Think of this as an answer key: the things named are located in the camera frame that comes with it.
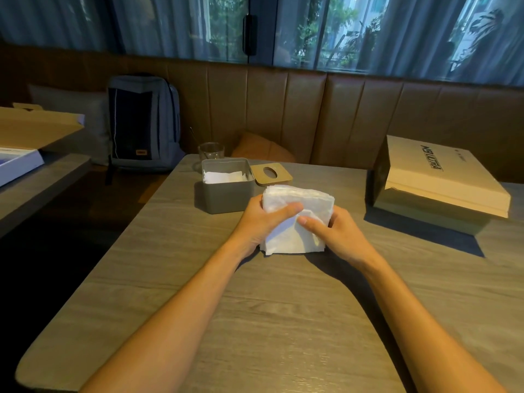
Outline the person's left hand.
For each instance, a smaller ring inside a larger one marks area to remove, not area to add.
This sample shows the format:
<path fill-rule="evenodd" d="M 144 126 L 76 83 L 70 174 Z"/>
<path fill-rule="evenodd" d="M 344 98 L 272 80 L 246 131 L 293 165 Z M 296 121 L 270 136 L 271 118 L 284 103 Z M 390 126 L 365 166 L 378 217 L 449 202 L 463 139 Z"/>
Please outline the person's left hand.
<path fill-rule="evenodd" d="M 272 224 L 272 212 L 263 209 L 263 195 L 260 194 L 250 200 L 227 242 L 233 244 L 243 260 L 279 225 Z"/>

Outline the person's right hand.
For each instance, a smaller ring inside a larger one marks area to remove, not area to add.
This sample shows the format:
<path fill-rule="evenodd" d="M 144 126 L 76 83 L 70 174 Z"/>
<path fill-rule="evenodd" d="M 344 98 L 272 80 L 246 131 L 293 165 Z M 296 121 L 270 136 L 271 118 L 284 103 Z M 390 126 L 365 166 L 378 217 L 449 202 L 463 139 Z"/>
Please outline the person's right hand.
<path fill-rule="evenodd" d="M 336 205 L 333 207 L 328 223 L 326 246 L 337 257 L 360 271 L 374 268 L 382 260 L 381 255 L 358 228 L 349 211 Z"/>

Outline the person's right forearm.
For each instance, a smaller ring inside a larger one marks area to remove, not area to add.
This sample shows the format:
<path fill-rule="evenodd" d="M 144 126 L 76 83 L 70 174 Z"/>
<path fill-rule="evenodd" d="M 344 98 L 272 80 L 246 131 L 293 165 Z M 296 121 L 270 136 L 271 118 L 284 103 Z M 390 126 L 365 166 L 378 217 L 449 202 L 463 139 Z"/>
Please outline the person's right forearm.
<path fill-rule="evenodd" d="M 350 263 L 370 284 L 420 393 L 507 393 L 437 322 L 384 258 Z"/>

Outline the person's left forearm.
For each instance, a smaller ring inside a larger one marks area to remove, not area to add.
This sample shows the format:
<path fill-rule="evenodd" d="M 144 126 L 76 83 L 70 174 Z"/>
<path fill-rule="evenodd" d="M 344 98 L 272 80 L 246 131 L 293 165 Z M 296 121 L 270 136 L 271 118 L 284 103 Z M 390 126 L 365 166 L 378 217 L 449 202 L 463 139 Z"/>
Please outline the person's left forearm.
<path fill-rule="evenodd" d="M 256 246 L 229 239 L 79 393 L 175 393 L 189 373 L 229 281 Z"/>

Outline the wooden lid with oval hole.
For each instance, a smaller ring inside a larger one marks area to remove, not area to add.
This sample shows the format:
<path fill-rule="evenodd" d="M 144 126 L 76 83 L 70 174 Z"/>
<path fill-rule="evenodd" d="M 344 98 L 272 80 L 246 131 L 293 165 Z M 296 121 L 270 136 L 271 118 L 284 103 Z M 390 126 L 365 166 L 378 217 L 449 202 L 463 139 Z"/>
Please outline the wooden lid with oval hole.
<path fill-rule="evenodd" d="M 266 187 L 278 184 L 290 184 L 292 175 L 280 163 L 250 165 L 252 176 L 257 185 Z"/>

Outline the orange cushion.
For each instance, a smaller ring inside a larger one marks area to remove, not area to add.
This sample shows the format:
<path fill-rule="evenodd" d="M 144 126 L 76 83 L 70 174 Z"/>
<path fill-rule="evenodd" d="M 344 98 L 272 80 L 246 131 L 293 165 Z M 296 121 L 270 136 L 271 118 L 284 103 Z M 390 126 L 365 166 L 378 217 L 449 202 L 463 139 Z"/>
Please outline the orange cushion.
<path fill-rule="evenodd" d="M 251 132 L 243 132 L 232 151 L 233 158 L 296 163 L 295 156 L 279 144 Z"/>

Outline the grey napkin box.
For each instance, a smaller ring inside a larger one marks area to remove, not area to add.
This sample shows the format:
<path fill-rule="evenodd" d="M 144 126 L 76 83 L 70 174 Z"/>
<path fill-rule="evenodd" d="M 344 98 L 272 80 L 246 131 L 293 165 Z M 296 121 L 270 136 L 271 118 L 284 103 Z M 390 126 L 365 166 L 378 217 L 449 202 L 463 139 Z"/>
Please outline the grey napkin box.
<path fill-rule="evenodd" d="M 209 214 L 242 212 L 255 195 L 255 179 L 246 158 L 208 159 L 201 162 L 202 177 L 194 184 L 194 205 Z M 235 174 L 240 181 L 207 183 L 206 173 Z"/>

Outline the white napkins in box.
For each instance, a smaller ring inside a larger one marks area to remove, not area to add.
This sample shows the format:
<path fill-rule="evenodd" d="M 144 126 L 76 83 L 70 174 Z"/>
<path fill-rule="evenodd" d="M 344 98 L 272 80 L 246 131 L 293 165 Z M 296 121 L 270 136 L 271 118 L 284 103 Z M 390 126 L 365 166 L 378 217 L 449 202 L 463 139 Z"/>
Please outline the white napkins in box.
<path fill-rule="evenodd" d="M 247 182 L 248 178 L 242 171 L 235 172 L 212 172 L 206 171 L 203 173 L 203 182 L 205 184 L 221 184 L 221 183 L 236 183 Z"/>

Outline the clear drinking glass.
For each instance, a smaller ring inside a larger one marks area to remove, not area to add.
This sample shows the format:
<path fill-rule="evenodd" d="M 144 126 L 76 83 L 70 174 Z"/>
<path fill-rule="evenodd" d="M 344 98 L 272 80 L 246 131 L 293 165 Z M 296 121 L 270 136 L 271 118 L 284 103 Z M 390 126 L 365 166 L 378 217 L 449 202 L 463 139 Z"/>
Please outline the clear drinking glass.
<path fill-rule="evenodd" d="M 218 142 L 206 142 L 198 146 L 201 161 L 225 158 L 225 146 Z"/>

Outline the brown leather bench seat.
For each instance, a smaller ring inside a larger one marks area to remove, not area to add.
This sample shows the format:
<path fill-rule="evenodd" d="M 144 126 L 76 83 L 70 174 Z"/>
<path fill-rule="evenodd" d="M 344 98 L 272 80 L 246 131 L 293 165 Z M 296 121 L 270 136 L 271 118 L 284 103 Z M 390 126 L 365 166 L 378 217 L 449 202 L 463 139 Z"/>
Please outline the brown leather bench seat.
<path fill-rule="evenodd" d="M 0 103 L 28 85 L 101 92 L 150 73 L 180 96 L 182 139 L 229 155 L 244 131 L 299 163 L 370 169 L 386 135 L 471 151 L 502 182 L 524 183 L 524 89 L 0 44 Z"/>

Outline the tan cardboard box with lid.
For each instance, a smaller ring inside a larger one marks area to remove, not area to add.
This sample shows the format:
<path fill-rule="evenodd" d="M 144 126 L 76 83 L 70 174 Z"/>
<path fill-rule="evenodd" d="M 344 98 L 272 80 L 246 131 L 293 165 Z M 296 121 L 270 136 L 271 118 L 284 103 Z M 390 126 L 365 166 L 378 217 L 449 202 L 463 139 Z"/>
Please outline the tan cardboard box with lid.
<path fill-rule="evenodd" d="M 366 202 L 475 236 L 507 220 L 511 195 L 468 150 L 387 135 L 366 178 Z"/>

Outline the grey backpack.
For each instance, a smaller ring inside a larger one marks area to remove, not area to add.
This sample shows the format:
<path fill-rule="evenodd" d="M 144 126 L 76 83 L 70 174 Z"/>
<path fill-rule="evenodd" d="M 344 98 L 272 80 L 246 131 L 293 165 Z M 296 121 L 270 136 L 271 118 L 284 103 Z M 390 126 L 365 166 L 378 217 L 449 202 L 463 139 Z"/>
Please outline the grey backpack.
<path fill-rule="evenodd" d="M 179 94 L 167 79 L 149 73 L 111 77 L 108 111 L 109 167 L 172 171 L 186 155 L 180 146 Z"/>

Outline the sheer blue curtain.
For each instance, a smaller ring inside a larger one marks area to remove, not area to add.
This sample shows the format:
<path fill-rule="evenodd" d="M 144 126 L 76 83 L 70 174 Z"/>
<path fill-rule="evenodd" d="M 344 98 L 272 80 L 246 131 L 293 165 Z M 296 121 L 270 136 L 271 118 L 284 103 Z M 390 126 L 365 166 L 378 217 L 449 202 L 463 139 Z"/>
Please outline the sheer blue curtain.
<path fill-rule="evenodd" d="M 524 0 L 0 0 L 0 41 L 524 89 Z"/>

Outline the open flat cardboard box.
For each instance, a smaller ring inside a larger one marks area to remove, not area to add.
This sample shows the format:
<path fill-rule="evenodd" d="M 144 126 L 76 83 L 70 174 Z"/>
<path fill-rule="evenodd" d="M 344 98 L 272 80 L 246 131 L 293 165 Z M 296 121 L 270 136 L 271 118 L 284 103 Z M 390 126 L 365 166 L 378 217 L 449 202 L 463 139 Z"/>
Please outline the open flat cardboard box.
<path fill-rule="evenodd" d="M 84 128 L 85 115 L 40 105 L 0 107 L 0 188 L 44 164 L 40 151 Z"/>

